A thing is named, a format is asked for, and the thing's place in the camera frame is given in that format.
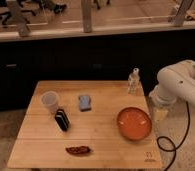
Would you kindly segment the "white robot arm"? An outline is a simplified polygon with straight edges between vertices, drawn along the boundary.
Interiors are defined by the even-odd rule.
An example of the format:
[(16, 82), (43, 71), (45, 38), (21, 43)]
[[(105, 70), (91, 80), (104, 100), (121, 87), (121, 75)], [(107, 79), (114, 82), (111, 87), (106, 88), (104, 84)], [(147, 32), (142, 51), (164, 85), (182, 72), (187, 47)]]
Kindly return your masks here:
[(183, 60), (160, 69), (157, 81), (158, 84), (149, 93), (154, 104), (155, 122), (167, 116), (178, 98), (195, 106), (195, 61)]

